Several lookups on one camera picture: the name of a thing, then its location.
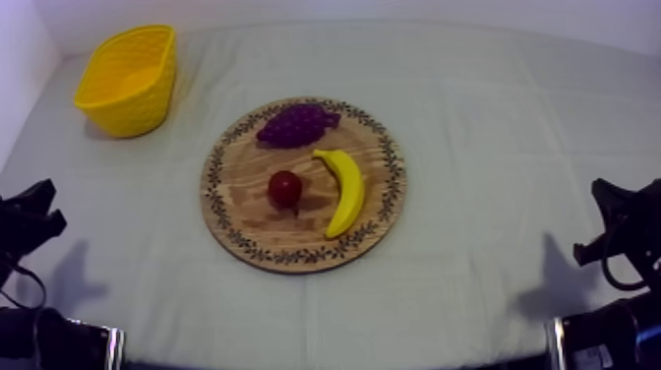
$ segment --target purple grapes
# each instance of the purple grapes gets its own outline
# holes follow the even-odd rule
[[[318,141],[327,127],[338,124],[339,114],[326,113],[319,104],[293,104],[270,119],[257,140],[273,148],[298,148]]]

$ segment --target yellow banana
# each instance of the yellow banana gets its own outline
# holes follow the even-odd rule
[[[312,157],[321,158],[339,181],[339,204],[326,230],[327,238],[346,231],[363,208],[365,183],[358,164],[345,151],[314,150]]]

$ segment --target table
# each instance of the table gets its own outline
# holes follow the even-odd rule
[[[424,369],[544,349],[542,322],[621,296],[574,242],[601,232],[589,185],[661,174],[661,64],[530,33],[424,23],[270,25],[180,35],[162,127],[105,138],[72,103],[68,59],[0,176],[53,179],[69,226],[25,259],[63,314],[128,332],[133,360],[221,369]],[[402,217],[321,275],[253,269],[203,222],[213,142],[296,95],[343,99],[403,149]],[[623,261],[621,279],[636,278]],[[14,278],[10,292],[38,290]]]

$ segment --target wooden plate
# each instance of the wooden plate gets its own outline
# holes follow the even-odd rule
[[[284,107],[315,102],[341,115],[337,129],[310,146],[265,149],[257,132]],[[337,183],[313,149],[342,149],[365,181],[365,204],[344,234],[324,237],[337,205]],[[302,178],[300,213],[270,205],[270,176],[290,170]],[[370,250],[396,221],[406,192],[404,158],[386,128],[344,101],[296,97],[274,101],[241,117],[213,146],[202,174],[202,213],[215,239],[239,260],[270,272],[317,273]]]

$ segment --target woven plastic basket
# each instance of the woven plastic basket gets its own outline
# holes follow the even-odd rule
[[[119,33],[94,52],[74,103],[110,136],[144,134],[165,119],[175,64],[172,27],[151,25]]]

